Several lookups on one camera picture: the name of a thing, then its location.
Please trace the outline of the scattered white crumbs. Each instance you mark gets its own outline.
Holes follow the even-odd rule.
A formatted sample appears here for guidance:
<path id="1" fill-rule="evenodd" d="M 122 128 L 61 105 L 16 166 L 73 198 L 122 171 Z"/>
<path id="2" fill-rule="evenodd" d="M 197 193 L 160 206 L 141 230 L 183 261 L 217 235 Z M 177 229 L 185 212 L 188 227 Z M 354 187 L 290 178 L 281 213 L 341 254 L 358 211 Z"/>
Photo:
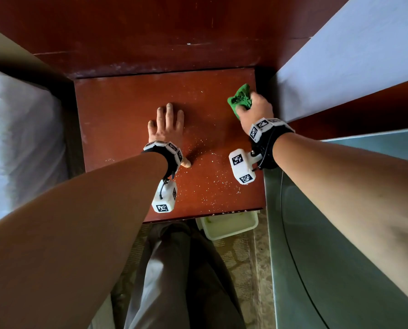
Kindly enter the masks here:
<path id="1" fill-rule="evenodd" d="M 197 138 L 185 142 L 186 158 L 191 167 L 180 168 L 176 177 L 181 195 L 196 206 L 225 205 L 231 195 L 240 194 L 229 163 L 229 153 L 240 144 L 222 144 L 216 140 Z"/>

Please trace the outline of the black left wristband with markers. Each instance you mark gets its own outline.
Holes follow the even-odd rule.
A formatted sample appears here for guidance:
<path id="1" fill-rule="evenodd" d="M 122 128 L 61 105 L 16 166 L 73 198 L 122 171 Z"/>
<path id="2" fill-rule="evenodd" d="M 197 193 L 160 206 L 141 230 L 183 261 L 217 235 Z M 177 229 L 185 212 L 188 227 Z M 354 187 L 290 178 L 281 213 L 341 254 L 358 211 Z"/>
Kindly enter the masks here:
<path id="1" fill-rule="evenodd" d="M 163 176 L 163 181 L 174 179 L 183 161 L 181 149 L 172 142 L 153 141 L 146 144 L 142 153 L 156 152 L 161 154 L 168 163 L 168 169 Z"/>

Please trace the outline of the person's grey trousers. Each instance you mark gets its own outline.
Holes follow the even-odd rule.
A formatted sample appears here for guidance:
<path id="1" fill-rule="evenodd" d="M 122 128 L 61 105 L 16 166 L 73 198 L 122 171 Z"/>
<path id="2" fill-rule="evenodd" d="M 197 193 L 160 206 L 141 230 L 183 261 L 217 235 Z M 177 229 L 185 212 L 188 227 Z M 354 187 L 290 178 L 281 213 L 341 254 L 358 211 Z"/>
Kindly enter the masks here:
<path id="1" fill-rule="evenodd" d="M 246 329 L 229 270 L 195 221 L 152 225 L 124 329 Z"/>

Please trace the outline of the person's right forearm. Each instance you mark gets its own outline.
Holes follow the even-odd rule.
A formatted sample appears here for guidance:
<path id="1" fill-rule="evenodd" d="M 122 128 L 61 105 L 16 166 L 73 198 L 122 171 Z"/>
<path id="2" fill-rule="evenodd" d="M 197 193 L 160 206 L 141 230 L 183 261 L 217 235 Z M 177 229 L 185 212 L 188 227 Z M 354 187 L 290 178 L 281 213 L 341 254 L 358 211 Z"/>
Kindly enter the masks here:
<path id="1" fill-rule="evenodd" d="M 408 297 L 408 161 L 292 132 L 275 141 L 273 158 Z"/>

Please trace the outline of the green cleaning cloth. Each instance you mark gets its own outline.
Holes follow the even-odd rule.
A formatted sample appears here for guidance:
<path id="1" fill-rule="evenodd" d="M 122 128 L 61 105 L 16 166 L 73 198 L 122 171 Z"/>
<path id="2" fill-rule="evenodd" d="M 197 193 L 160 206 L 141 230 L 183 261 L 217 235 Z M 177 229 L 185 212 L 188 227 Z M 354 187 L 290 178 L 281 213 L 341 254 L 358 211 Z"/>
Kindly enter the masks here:
<path id="1" fill-rule="evenodd" d="M 234 94 L 234 96 L 229 97 L 227 99 L 227 103 L 231 107 L 234 115 L 238 120 L 240 120 L 240 117 L 238 113 L 236 112 L 236 107 L 237 106 L 243 106 L 245 110 L 250 110 L 252 106 L 252 100 L 250 97 L 250 86 L 248 83 L 245 83 L 242 85 Z"/>

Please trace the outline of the black right wristband with markers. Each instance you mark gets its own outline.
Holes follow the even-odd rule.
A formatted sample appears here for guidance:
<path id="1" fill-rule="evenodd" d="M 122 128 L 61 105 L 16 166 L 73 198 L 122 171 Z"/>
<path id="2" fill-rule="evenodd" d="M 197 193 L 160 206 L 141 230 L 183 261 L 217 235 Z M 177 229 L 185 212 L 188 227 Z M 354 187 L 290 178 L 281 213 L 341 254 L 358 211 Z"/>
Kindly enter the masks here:
<path id="1" fill-rule="evenodd" d="M 276 140 L 285 133 L 295 133 L 286 122 L 278 118 L 261 118 L 253 123 L 248 132 L 254 157 L 261 155 L 257 168 L 275 169 L 278 167 L 273 158 L 273 146 Z"/>

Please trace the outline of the black wristband with markers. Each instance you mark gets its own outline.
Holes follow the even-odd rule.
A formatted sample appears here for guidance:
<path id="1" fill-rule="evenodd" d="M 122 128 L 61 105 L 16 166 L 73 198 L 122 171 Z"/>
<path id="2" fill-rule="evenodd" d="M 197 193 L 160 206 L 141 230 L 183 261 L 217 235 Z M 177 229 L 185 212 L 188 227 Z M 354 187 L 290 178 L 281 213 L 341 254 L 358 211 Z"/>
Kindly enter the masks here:
<path id="1" fill-rule="evenodd" d="M 142 153 L 156 152 L 161 154 L 168 163 L 168 169 L 163 176 L 163 181 L 174 179 L 183 161 L 181 149 L 172 142 L 153 141 L 146 144 Z"/>
<path id="2" fill-rule="evenodd" d="M 285 133 L 295 133 L 286 122 L 278 118 L 261 118 L 253 123 L 248 132 L 254 157 L 261 155 L 257 168 L 275 169 L 278 167 L 273 158 L 273 146 L 276 140 Z"/>

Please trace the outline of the white plastic bin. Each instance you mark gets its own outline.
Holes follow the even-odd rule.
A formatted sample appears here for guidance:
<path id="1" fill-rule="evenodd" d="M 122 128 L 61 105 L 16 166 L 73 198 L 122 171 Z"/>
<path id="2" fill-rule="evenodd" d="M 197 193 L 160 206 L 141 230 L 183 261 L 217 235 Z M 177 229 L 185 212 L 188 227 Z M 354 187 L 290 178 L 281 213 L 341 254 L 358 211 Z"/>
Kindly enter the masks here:
<path id="1" fill-rule="evenodd" d="M 199 230 L 211 241 L 217 241 L 253 230 L 258 225 L 259 211 L 243 211 L 196 218 Z"/>

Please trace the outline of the person's left hand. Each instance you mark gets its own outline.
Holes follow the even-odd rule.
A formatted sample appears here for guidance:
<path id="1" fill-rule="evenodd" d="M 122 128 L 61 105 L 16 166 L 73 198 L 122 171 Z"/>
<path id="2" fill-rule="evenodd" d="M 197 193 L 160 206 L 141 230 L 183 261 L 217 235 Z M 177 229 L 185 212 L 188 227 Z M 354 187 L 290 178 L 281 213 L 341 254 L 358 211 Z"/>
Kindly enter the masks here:
<path id="1" fill-rule="evenodd" d="M 157 125 L 157 134 L 149 135 L 148 141 L 172 142 L 180 147 L 183 143 L 184 112 L 178 110 L 177 115 L 174 115 L 173 128 L 165 128 L 165 114 L 166 107 L 157 109 L 155 123 Z M 159 173 L 166 172 L 168 169 L 167 160 L 159 153 L 142 153 L 139 159 L 142 164 L 147 164 L 149 169 L 157 169 Z"/>

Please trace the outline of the white bed duvet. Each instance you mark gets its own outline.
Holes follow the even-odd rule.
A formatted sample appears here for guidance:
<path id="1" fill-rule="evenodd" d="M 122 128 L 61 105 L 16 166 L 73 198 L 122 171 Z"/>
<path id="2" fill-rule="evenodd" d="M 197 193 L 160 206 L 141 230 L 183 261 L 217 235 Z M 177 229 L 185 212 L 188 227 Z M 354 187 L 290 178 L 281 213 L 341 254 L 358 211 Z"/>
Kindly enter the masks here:
<path id="1" fill-rule="evenodd" d="M 0 219 L 69 179 L 60 101 L 0 72 Z"/>

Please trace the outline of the person's right hand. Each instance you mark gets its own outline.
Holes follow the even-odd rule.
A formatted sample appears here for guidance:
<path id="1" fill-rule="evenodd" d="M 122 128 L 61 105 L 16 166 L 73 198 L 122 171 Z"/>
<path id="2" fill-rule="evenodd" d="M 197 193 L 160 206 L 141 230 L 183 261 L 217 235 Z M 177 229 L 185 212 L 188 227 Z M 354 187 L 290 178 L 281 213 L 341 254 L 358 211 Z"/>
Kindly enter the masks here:
<path id="1" fill-rule="evenodd" d="M 244 132 L 249 135 L 252 124 L 255 124 L 262 118 L 274 118 L 273 106 L 262 95 L 251 92 L 252 100 L 251 115 L 249 117 L 240 117 L 240 123 Z"/>

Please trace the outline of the white bed sheet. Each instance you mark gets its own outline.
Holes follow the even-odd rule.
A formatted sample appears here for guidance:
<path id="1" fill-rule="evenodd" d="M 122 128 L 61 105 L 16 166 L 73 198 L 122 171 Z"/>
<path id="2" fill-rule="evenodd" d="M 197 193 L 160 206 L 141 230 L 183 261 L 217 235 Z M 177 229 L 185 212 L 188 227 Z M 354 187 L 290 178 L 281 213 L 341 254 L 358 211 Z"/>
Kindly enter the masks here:
<path id="1" fill-rule="evenodd" d="M 408 0 L 349 0 L 271 80 L 290 122 L 408 82 Z"/>

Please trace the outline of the red-brown wooden wall panel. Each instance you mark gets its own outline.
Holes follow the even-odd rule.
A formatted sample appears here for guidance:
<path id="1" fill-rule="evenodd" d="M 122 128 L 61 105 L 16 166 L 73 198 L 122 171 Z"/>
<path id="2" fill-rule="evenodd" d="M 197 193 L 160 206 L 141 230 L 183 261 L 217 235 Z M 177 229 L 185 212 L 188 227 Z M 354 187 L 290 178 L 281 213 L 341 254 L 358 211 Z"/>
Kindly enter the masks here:
<path id="1" fill-rule="evenodd" d="M 0 33 L 71 79 L 278 70 L 349 0 L 0 0 Z"/>

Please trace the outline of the red-brown wooden bed frame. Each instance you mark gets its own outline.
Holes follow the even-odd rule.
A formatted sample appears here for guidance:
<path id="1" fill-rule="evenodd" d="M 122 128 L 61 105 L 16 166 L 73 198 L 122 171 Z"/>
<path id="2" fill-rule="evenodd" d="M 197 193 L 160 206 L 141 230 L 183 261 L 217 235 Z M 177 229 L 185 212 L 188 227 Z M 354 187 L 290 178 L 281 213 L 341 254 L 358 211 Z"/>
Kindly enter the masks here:
<path id="1" fill-rule="evenodd" d="M 316 140 L 408 128 L 408 81 L 289 122 L 296 133 Z"/>

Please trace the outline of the person's left forearm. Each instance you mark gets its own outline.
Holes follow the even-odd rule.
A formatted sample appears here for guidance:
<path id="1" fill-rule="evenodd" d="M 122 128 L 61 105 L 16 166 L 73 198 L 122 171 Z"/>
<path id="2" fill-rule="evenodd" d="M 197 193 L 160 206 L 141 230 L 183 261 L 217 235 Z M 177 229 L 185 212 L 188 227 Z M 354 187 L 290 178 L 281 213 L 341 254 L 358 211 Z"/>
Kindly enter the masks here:
<path id="1" fill-rule="evenodd" d="M 0 329 L 87 329 L 168 163 L 143 153 L 61 183 L 0 220 Z"/>

